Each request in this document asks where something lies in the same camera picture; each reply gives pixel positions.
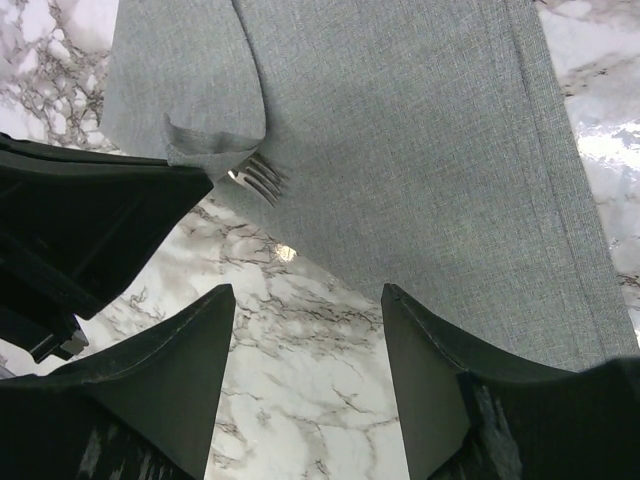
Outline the grey cloth napkin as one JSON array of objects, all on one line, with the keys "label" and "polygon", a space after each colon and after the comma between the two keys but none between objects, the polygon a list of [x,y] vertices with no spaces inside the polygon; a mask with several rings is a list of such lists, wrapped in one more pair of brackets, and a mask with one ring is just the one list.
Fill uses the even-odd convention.
[{"label": "grey cloth napkin", "polygon": [[370,298],[562,369],[639,352],[529,1],[123,1],[101,129]]}]

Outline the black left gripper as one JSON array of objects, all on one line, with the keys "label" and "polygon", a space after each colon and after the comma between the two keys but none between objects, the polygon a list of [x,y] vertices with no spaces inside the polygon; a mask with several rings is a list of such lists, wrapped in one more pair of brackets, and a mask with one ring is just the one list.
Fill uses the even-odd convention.
[{"label": "black left gripper", "polygon": [[165,160],[3,134],[1,338],[36,363],[81,353],[74,314],[89,319],[118,297],[212,188]]}]

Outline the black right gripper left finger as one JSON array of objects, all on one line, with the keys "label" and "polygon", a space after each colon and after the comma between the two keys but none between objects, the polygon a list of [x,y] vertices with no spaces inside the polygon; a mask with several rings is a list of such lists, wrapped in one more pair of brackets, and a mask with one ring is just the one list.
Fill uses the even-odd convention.
[{"label": "black right gripper left finger", "polygon": [[194,479],[206,469],[236,300],[219,285],[171,318],[52,378],[80,387]]}]

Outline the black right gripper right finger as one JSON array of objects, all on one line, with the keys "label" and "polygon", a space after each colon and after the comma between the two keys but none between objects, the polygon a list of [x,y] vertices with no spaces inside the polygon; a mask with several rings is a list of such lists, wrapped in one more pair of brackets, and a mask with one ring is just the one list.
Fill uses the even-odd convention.
[{"label": "black right gripper right finger", "polygon": [[431,477],[480,424],[472,375],[529,384],[570,374],[495,347],[435,315],[395,284],[383,287],[381,306],[412,479]]}]

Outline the silver fork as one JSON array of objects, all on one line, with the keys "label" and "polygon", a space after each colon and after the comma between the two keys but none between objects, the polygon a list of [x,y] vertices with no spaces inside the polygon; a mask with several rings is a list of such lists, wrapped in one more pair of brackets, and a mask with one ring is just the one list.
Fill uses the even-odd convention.
[{"label": "silver fork", "polygon": [[282,195],[283,180],[276,170],[258,153],[251,154],[228,172],[237,184],[252,192],[272,207]]}]

